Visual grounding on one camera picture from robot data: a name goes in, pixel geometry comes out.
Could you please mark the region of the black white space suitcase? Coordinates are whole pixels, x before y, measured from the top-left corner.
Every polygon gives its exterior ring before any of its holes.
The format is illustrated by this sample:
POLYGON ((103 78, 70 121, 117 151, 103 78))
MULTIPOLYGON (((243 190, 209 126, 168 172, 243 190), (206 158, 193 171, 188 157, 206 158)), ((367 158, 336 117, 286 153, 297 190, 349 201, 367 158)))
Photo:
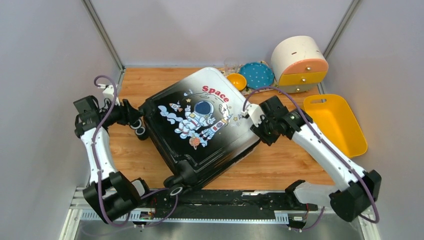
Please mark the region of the black white space suitcase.
POLYGON ((147 98, 138 108, 145 131, 172 171, 170 195, 198 191, 260 143, 242 116, 245 97, 216 68, 202 68, 147 98))

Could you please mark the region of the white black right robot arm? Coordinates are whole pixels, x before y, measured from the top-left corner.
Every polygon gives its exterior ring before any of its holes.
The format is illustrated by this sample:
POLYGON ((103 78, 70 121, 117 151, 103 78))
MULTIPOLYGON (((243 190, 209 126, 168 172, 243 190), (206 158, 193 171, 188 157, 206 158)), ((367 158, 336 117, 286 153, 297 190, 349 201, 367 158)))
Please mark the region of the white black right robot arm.
POLYGON ((302 147, 328 173, 334 185, 297 180, 285 189, 285 203, 293 210, 303 204, 331 208, 342 220, 352 222, 372 207, 376 208, 382 177, 366 171, 342 153, 306 112, 289 111, 277 96, 260 104, 245 102, 244 118, 252 121, 251 131, 271 146, 285 136, 302 147))

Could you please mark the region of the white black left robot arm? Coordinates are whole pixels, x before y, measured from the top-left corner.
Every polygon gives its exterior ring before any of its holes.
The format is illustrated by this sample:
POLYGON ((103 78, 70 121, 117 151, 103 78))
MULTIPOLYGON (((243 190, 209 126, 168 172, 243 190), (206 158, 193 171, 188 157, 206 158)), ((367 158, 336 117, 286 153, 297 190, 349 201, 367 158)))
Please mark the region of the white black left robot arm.
POLYGON ((105 106, 100 108, 97 98, 89 95, 73 104, 78 111, 74 132, 85 146, 90 166, 89 184, 83 190, 84 199, 106 224, 139 206, 148 207, 153 194, 143 179, 130 181, 117 170, 108 132, 114 124, 128 125, 141 137, 147 132, 142 114, 127 99, 116 105, 106 100, 105 106))

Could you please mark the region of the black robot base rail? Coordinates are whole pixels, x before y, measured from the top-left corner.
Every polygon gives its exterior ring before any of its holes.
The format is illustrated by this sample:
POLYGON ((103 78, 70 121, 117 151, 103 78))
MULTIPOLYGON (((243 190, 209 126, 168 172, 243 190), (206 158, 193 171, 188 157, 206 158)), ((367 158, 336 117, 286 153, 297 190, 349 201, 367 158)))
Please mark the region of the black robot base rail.
POLYGON ((294 225, 300 228, 315 204, 293 203, 283 190, 217 190, 178 197, 162 191, 148 197, 130 215, 134 223, 249 223, 294 225))

